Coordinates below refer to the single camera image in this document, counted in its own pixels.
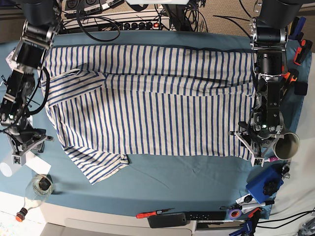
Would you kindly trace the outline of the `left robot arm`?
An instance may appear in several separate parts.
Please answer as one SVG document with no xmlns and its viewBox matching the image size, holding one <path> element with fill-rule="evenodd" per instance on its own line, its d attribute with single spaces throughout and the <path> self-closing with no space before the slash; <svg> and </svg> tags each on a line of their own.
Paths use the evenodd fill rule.
<svg viewBox="0 0 315 236">
<path fill-rule="evenodd" d="M 269 150 L 287 140 L 280 105 L 288 73 L 288 25 L 302 6 L 298 0 L 258 0 L 251 16 L 254 104 L 249 121 L 231 131 L 251 154 L 252 166 L 263 166 Z"/>
</svg>

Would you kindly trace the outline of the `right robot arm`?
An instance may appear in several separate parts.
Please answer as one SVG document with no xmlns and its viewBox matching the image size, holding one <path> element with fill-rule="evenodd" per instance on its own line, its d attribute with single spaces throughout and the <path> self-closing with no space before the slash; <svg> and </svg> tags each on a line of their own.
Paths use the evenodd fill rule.
<svg viewBox="0 0 315 236">
<path fill-rule="evenodd" d="M 28 121 L 38 114 L 48 100 L 50 75 L 45 67 L 55 35 L 62 24 L 62 1 L 60 0 L 20 0 L 26 21 L 19 44 L 13 51 L 12 61 L 16 64 L 6 81 L 6 92 L 0 106 L 1 130 L 12 146 L 11 161 L 14 165 L 26 163 L 26 153 L 32 149 L 43 152 L 44 142 L 53 140 L 45 129 L 33 128 Z M 46 77 L 44 99 L 34 111 L 28 106 L 41 85 L 35 79 L 38 71 Z"/>
</svg>

